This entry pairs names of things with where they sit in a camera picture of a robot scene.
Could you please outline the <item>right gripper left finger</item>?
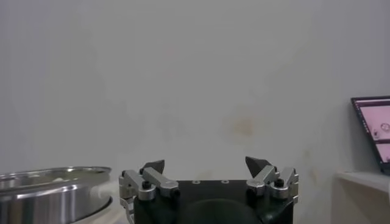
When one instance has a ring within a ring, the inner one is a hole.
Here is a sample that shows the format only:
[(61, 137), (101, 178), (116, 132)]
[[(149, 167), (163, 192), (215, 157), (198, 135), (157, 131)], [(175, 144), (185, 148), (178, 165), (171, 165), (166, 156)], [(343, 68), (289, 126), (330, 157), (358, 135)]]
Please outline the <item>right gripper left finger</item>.
[(119, 196), (125, 201), (135, 197), (152, 201), (158, 195), (171, 200), (179, 198), (179, 182), (163, 175), (163, 159), (146, 163), (139, 171), (123, 170), (119, 176)]

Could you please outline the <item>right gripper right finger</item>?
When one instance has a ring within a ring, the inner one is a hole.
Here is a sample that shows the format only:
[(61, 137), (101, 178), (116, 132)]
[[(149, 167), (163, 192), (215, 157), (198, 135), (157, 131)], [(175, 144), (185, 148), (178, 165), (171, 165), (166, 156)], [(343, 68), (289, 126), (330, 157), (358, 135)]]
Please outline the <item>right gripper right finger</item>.
[(245, 157), (251, 179), (246, 181), (247, 188), (257, 197), (268, 192), (269, 196), (278, 200), (291, 199), (298, 203), (299, 174), (295, 168), (286, 167), (281, 171), (265, 159)]

